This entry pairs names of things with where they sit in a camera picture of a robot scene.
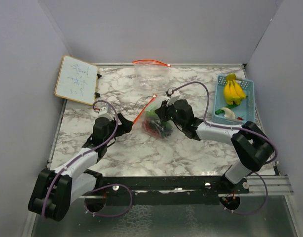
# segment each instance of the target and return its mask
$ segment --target banana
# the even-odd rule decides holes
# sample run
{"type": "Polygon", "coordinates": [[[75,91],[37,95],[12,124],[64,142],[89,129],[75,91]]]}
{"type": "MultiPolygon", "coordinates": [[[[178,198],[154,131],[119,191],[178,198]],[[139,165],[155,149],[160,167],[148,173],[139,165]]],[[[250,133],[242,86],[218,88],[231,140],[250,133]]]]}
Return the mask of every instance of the banana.
{"type": "Polygon", "coordinates": [[[246,94],[243,91],[243,89],[241,88],[241,86],[235,80],[233,80],[232,82],[234,84],[237,95],[239,95],[240,99],[242,99],[242,100],[246,99],[246,94]]]}
{"type": "Polygon", "coordinates": [[[234,98],[233,101],[235,102],[235,104],[240,105],[241,99],[235,90],[234,82],[230,81],[229,84],[230,84],[229,86],[230,94],[234,98]]]}
{"type": "Polygon", "coordinates": [[[236,75],[234,73],[231,73],[231,74],[228,74],[226,76],[226,80],[229,81],[229,80],[236,80],[236,75]]]}
{"type": "Polygon", "coordinates": [[[227,81],[226,86],[224,87],[224,98],[226,100],[226,103],[228,105],[233,105],[234,97],[232,96],[230,92],[230,83],[227,81]]]}

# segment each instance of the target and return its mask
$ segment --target gray wall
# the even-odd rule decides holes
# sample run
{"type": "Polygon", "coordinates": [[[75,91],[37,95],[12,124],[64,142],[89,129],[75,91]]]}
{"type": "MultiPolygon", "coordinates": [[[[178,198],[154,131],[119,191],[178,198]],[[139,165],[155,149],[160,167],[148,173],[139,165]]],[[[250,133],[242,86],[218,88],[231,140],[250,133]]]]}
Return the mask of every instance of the gray wall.
{"type": "Polygon", "coordinates": [[[282,0],[40,0],[89,62],[247,63],[282,0]]]}
{"type": "Polygon", "coordinates": [[[303,0],[285,0],[247,66],[267,135],[303,215],[303,0]]]}
{"type": "Polygon", "coordinates": [[[65,53],[36,0],[0,0],[0,237],[21,235],[59,117],[65,53]]]}

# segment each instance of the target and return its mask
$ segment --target whiteboard wooden frame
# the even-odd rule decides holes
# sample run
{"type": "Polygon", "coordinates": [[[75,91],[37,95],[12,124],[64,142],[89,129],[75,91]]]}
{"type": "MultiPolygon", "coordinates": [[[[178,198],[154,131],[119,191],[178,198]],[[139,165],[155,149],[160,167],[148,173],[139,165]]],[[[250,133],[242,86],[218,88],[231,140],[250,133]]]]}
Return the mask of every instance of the whiteboard wooden frame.
{"type": "MultiPolygon", "coordinates": [[[[93,65],[93,64],[88,63],[88,62],[85,62],[85,61],[83,61],[83,60],[80,60],[80,59],[78,59],[78,58],[72,57],[72,56],[70,56],[70,55],[64,55],[64,56],[63,56],[63,59],[62,59],[61,68],[60,68],[60,70],[59,70],[59,74],[58,74],[58,78],[57,78],[57,82],[56,82],[56,87],[55,87],[54,94],[55,94],[56,96],[58,96],[58,97],[61,97],[61,98],[67,99],[67,100],[76,101],[76,102],[83,103],[83,104],[86,104],[86,105],[93,105],[93,103],[85,103],[85,102],[83,102],[83,101],[71,99],[71,98],[68,98],[68,97],[61,96],[61,95],[56,94],[57,86],[58,86],[59,78],[60,78],[60,75],[61,75],[61,72],[62,72],[62,67],[63,67],[63,63],[64,63],[65,57],[74,58],[74,59],[76,59],[76,60],[78,60],[78,61],[84,62],[84,63],[89,64],[89,65],[91,65],[91,66],[95,66],[95,67],[97,67],[97,74],[99,73],[99,68],[98,68],[98,66],[93,65]]],[[[97,78],[97,81],[96,81],[95,92],[96,92],[96,90],[97,90],[97,86],[98,86],[98,78],[97,78]]]]}

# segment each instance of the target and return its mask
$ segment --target gray floor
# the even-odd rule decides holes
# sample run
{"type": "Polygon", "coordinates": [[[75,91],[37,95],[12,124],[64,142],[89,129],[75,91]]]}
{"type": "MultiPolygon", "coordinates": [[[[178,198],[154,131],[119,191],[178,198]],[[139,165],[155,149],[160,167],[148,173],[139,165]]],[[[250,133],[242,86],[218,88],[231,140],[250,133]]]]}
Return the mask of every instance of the gray floor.
{"type": "MultiPolygon", "coordinates": [[[[238,210],[255,210],[264,197],[242,197],[238,210]]],[[[109,207],[118,213],[124,207],[109,207]]],[[[221,206],[134,206],[118,218],[85,214],[83,200],[75,201],[61,222],[36,219],[33,237],[295,237],[284,196],[269,197],[259,214],[238,216],[221,206]]]]}

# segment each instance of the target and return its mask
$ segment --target table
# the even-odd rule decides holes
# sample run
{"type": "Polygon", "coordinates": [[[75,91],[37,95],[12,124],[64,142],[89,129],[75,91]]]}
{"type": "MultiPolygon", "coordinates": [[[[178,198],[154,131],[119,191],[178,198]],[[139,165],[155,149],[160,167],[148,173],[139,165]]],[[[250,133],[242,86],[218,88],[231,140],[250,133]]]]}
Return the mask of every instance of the table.
{"type": "MultiPolygon", "coordinates": [[[[132,81],[134,68],[101,67],[97,92],[111,102],[118,112],[134,120],[151,99],[152,94],[136,90],[132,81]]],[[[210,92],[209,112],[213,110],[217,75],[235,73],[245,78],[243,68],[237,67],[173,67],[170,85],[179,86],[188,81],[199,80],[210,92]]],[[[202,118],[207,96],[200,85],[190,85],[180,90],[182,99],[187,99],[195,116],[202,118]]],[[[58,133],[51,169],[71,159],[92,133],[97,117],[90,106],[67,101],[58,133]]],[[[261,125],[256,113],[256,124],[261,125]]],[[[222,175],[238,157],[235,149],[215,141],[195,141],[174,129],[167,140],[156,139],[139,127],[119,137],[109,147],[106,155],[90,169],[104,176],[190,176],[222,175]]],[[[265,165],[260,174],[275,174],[272,164],[265,165]]]]}

